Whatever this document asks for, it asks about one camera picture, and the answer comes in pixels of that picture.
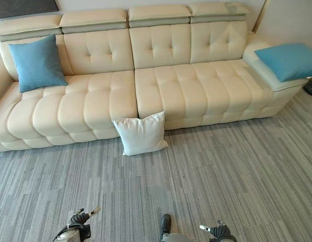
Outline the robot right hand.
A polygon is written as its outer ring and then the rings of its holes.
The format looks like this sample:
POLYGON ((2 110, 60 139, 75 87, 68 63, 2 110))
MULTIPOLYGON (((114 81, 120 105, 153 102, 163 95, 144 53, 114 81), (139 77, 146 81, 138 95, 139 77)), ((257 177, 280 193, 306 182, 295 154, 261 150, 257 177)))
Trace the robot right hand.
POLYGON ((218 226, 216 227, 207 227, 205 225, 200 225, 199 228, 203 231, 210 233, 216 239, 231 235, 230 229, 222 220, 218 220, 217 223, 218 223, 218 226))

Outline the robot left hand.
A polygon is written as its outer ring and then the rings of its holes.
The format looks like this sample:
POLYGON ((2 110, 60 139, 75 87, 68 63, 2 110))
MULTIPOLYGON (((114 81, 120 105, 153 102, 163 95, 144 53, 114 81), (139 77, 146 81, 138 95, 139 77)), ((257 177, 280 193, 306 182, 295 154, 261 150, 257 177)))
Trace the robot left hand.
POLYGON ((84 224, 95 214, 100 211, 100 207, 96 207, 88 213, 84 213, 84 208, 81 208, 74 212, 70 219, 70 222, 66 225, 67 229, 70 228, 82 228, 84 224))

